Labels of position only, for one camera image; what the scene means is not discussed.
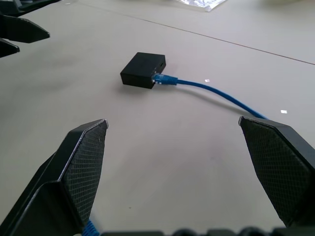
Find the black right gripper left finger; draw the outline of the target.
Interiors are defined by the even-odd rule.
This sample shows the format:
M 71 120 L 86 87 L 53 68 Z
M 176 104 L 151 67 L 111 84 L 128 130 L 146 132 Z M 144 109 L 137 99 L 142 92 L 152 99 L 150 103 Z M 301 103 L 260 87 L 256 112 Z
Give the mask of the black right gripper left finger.
M 90 218 L 98 189 L 108 121 L 68 132 L 36 171 L 0 226 L 2 236 L 74 236 Z

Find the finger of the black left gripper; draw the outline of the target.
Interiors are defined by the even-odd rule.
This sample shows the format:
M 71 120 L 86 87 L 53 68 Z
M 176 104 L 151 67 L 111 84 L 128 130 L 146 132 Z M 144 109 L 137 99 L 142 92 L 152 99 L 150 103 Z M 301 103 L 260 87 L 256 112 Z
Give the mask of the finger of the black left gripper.
M 50 33 L 30 20 L 1 15 L 0 37 L 16 42 L 33 43 L 49 38 Z
M 18 46 L 0 38 L 0 58 L 20 52 Z

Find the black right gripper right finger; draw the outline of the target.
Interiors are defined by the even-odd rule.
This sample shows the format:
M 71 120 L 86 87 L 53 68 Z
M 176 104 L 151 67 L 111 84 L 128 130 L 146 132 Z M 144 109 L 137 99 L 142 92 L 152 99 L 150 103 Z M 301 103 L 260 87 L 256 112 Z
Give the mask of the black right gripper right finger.
M 254 170 L 286 227 L 315 224 L 315 149 L 291 126 L 240 117 Z

